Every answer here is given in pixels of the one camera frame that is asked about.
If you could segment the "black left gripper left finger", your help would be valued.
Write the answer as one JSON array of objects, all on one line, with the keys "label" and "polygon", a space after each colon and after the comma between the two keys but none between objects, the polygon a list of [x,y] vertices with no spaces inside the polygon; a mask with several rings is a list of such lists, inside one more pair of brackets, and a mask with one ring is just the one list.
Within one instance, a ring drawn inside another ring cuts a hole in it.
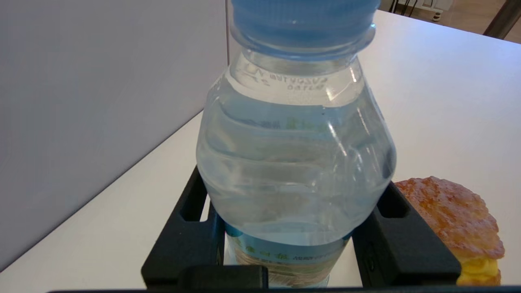
[{"label": "black left gripper left finger", "polygon": [[146,288],[268,289],[265,267],[223,264],[225,223],[214,206],[201,221],[206,196],[195,168],[141,268]]}]

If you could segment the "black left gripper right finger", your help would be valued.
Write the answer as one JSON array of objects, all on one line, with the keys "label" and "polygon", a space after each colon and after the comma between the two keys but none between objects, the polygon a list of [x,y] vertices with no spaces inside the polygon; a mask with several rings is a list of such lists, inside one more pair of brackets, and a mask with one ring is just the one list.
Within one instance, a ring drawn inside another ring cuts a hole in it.
[{"label": "black left gripper right finger", "polygon": [[353,232],[364,288],[456,285],[461,265],[391,182]]}]

